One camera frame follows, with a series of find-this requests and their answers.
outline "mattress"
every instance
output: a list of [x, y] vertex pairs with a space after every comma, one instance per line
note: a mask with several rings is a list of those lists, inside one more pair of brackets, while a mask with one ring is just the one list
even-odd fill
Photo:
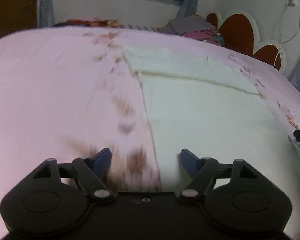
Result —
[[[157, 65], [145, 66], [126, 54], [128, 48], [166, 52]], [[167, 54], [218, 71], [173, 68], [173, 61], [160, 71]], [[242, 158], [257, 168], [291, 199], [285, 232], [300, 239], [295, 128], [298, 91], [271, 66], [212, 44], [85, 27], [0, 39], [0, 200], [46, 158], [69, 162], [103, 147], [114, 154], [117, 189], [177, 192], [189, 181], [178, 166], [178, 153], [188, 148], [199, 157]], [[127, 168], [131, 156], [144, 163], [140, 170]], [[6, 233], [0, 217], [0, 237]]]

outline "brown door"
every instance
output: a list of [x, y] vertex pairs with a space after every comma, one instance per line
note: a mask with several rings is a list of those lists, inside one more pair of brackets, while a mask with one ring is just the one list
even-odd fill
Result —
[[37, 0], [0, 0], [0, 38], [37, 27]]

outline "screw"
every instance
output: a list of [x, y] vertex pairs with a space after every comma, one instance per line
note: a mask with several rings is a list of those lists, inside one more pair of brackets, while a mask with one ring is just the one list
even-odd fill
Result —
[[196, 197], [198, 192], [195, 189], [185, 189], [181, 194], [184, 197]]
[[99, 198], [105, 198], [110, 196], [110, 191], [106, 189], [98, 189], [94, 192], [94, 195]]

